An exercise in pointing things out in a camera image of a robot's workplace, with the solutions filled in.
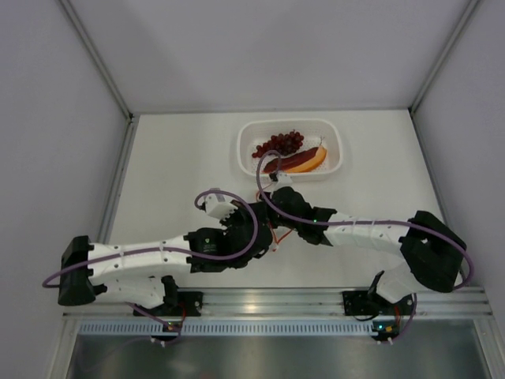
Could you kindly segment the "clear zip top bag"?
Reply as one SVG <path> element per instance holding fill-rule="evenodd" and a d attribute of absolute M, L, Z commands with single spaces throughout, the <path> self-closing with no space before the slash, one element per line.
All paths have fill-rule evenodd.
<path fill-rule="evenodd" d="M 272 235 L 273 243 L 271 245 L 270 251 L 276 252 L 279 250 L 281 243 L 293 232 L 292 229 L 285 229 L 284 233 L 278 234 L 278 229 L 273 227 L 271 222 L 268 223 L 269 230 Z"/>

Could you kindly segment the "fake orange food piece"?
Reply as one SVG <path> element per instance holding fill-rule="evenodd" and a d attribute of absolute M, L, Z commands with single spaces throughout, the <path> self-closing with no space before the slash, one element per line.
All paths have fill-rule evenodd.
<path fill-rule="evenodd" d="M 312 172 L 323 164 L 327 158 L 327 149 L 319 143 L 316 147 L 306 150 L 299 149 L 290 156 L 276 156 L 266 163 L 262 172 L 270 174 L 275 171 L 284 171 L 288 174 L 303 174 Z"/>

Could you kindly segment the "fake purple grapes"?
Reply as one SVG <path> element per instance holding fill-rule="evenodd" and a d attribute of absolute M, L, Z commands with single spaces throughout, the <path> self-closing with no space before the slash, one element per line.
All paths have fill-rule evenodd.
<path fill-rule="evenodd" d="M 252 153 L 252 158 L 261 158 L 266 152 L 274 150 L 281 156 L 290 156 L 298 152 L 303 145 L 305 136 L 296 130 L 289 133 L 279 133 L 271 135 L 268 141 L 256 146 L 256 150 Z"/>

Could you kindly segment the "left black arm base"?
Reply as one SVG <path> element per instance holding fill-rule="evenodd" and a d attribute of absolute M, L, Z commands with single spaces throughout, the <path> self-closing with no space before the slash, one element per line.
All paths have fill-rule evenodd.
<path fill-rule="evenodd" d="M 145 313 L 154 317 L 200 317 L 204 293 L 201 291 L 179 291 L 176 295 L 163 296 L 163 302 L 154 308 L 139 306 Z"/>

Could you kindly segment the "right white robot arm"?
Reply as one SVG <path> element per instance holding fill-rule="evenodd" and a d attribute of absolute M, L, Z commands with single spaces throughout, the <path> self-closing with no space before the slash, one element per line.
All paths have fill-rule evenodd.
<path fill-rule="evenodd" d="M 451 293 L 460 286 L 466 244 L 430 212 L 418 211 L 406 221 L 367 220 L 312 206 L 289 186 L 260 196 L 273 227 L 292 229 L 309 244 L 356 246 L 401 258 L 376 274 L 369 288 L 368 304 L 377 313 L 418 291 Z"/>

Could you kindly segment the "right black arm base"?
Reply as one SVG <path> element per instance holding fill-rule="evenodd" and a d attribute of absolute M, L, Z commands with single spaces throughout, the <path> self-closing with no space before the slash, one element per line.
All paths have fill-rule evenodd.
<path fill-rule="evenodd" d="M 346 316 L 376 317 L 379 315 L 380 305 L 375 294 L 367 291 L 344 291 L 342 300 Z"/>

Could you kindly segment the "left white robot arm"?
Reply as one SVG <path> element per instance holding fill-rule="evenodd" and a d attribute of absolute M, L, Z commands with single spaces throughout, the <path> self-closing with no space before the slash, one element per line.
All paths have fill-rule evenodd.
<path fill-rule="evenodd" d="M 242 269 L 270 249 L 266 204 L 232 201 L 226 210 L 219 228 L 159 242 L 121 246 L 93 243 L 87 235 L 73 238 L 61 258 L 58 304 L 129 302 L 172 314 L 178 306 L 176 276 Z"/>

